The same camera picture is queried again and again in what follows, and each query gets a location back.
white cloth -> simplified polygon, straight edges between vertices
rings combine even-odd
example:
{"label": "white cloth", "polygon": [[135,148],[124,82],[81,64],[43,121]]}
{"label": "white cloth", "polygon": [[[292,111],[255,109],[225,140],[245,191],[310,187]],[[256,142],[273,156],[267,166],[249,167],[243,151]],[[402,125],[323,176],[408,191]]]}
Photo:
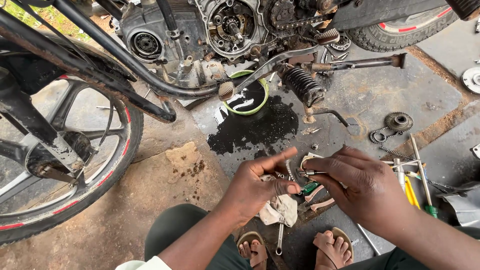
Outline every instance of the white cloth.
{"label": "white cloth", "polygon": [[[275,180],[273,175],[262,175],[260,180],[268,182]],[[265,203],[264,207],[258,212],[260,220],[265,225],[277,223],[281,217],[285,219],[288,226],[291,227],[297,222],[297,201],[289,195],[284,194],[273,197]]]}
{"label": "white cloth", "polygon": [[153,256],[148,262],[131,260],[117,266],[115,270],[172,270],[157,256]]}

foot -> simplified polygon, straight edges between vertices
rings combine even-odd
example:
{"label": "foot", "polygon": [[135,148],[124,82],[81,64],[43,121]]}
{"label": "foot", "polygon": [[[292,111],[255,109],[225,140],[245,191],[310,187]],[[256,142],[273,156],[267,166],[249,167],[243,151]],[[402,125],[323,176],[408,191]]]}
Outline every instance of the foot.
{"label": "foot", "polygon": [[[253,240],[252,245],[260,245],[260,242],[258,240]],[[247,241],[243,242],[243,244],[240,244],[239,246],[239,252],[240,255],[245,258],[245,259],[252,259],[257,253],[255,251],[250,250],[250,245],[248,244]],[[253,270],[259,270],[259,269],[264,269],[265,262],[261,262],[253,268]]]}
{"label": "foot", "polygon": [[[333,239],[333,233],[331,231],[325,231],[324,234]],[[337,239],[335,240],[335,243],[333,244],[333,248],[335,250],[334,256],[338,256],[339,258],[341,258],[341,261],[343,262],[343,265],[341,267],[344,267],[353,263],[353,260],[351,259],[352,253],[349,250],[347,250],[348,243],[344,242],[342,237],[340,236],[337,237]],[[330,269],[336,269],[335,265],[322,250],[318,249],[317,259],[315,263],[315,270],[330,270]]]}

brown sandal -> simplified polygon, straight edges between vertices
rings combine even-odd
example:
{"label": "brown sandal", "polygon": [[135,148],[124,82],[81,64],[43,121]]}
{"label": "brown sandal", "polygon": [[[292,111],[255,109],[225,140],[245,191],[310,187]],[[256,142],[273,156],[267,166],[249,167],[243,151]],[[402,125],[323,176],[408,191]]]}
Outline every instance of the brown sandal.
{"label": "brown sandal", "polygon": [[335,240],[337,239],[337,237],[341,236],[343,240],[348,243],[347,250],[350,250],[350,252],[352,253],[352,257],[350,257],[352,260],[353,247],[352,243],[350,242],[350,238],[341,229],[333,227],[331,231],[333,234],[333,238],[330,238],[323,233],[317,233],[315,239],[313,240],[313,244],[317,246],[317,248],[322,250],[325,255],[327,255],[327,257],[333,262],[333,265],[335,265],[336,269],[339,269],[343,267],[343,261],[339,261],[340,258],[338,256],[335,256],[333,253],[333,244],[335,243]]}
{"label": "brown sandal", "polygon": [[[258,240],[260,242],[260,245],[252,245],[253,240]],[[263,238],[257,233],[257,232],[248,232],[245,233],[240,237],[240,239],[237,241],[237,248],[240,249],[240,244],[243,244],[243,242],[247,241],[248,244],[250,244],[250,250],[253,252],[256,252],[257,255],[255,255],[251,260],[250,260],[250,266],[253,268],[257,264],[261,262],[264,263],[264,270],[267,269],[267,249],[265,247],[265,242]]]}

human hand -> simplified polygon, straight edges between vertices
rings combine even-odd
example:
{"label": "human hand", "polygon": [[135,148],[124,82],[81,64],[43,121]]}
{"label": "human hand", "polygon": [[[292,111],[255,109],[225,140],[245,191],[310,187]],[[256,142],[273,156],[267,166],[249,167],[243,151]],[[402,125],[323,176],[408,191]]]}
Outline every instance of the human hand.
{"label": "human hand", "polygon": [[237,227],[245,225],[252,219],[265,203],[274,196],[296,194],[300,186],[283,179],[262,182],[260,176],[279,171],[285,160],[295,156],[295,147],[271,156],[244,161],[235,172],[227,192],[215,210],[227,214],[235,220]]}
{"label": "human hand", "polygon": [[355,223],[378,236],[405,229],[414,213],[392,169],[358,149],[343,146],[331,157],[306,160],[303,167],[327,172],[310,178],[324,185]]}

dark trousers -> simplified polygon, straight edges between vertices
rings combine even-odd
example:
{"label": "dark trousers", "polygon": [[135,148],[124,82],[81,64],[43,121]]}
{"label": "dark trousers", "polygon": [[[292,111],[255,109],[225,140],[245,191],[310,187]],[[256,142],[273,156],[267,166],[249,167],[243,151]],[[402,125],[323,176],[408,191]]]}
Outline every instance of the dark trousers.
{"label": "dark trousers", "polygon": [[[181,204],[165,210],[155,220],[145,240],[145,261],[158,255],[207,215],[207,211],[191,204]],[[480,239],[480,229],[458,227],[464,233]],[[250,260],[241,257],[230,235],[217,251],[208,270],[251,270]],[[427,270],[423,264],[399,248],[342,268],[344,270]]]}

